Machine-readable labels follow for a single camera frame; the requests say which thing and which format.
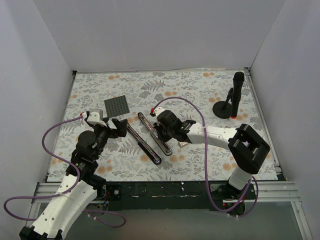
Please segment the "white staple box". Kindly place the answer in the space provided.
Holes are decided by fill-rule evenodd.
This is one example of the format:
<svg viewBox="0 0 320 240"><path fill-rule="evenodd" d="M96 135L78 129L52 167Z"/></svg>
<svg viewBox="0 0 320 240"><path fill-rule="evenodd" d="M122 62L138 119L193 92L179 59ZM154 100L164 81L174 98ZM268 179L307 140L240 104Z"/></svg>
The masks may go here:
<svg viewBox="0 0 320 240"><path fill-rule="evenodd" d="M185 146L187 146L189 143L188 142L178 142L178 145L183 148Z"/></svg>

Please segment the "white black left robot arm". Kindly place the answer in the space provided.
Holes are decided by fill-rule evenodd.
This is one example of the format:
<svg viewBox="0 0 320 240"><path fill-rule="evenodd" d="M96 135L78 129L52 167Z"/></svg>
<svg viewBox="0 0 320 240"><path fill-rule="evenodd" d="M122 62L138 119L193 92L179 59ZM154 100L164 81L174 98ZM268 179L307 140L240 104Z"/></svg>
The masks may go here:
<svg viewBox="0 0 320 240"><path fill-rule="evenodd" d="M112 119L115 128L110 128L108 118L88 115L85 122L92 130L78 136L71 163L65 176L42 214L25 226L19 233L22 240L62 240L73 223L93 200L107 195L106 180L95 174L108 139L127 135L127 119Z"/></svg>

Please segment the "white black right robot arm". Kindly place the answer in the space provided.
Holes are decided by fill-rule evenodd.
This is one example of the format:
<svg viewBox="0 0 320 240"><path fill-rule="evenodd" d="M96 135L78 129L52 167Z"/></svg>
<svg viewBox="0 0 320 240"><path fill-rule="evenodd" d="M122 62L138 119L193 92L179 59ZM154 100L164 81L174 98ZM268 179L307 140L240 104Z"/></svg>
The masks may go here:
<svg viewBox="0 0 320 240"><path fill-rule="evenodd" d="M243 195L246 183L260 171L271 149L248 124L243 123L238 128L204 127L194 120L182 122L172 111L162 107L151 110L150 115L156 117L153 127L163 142L175 139L230 150L237 164L226 186L227 195L232 199Z"/></svg>

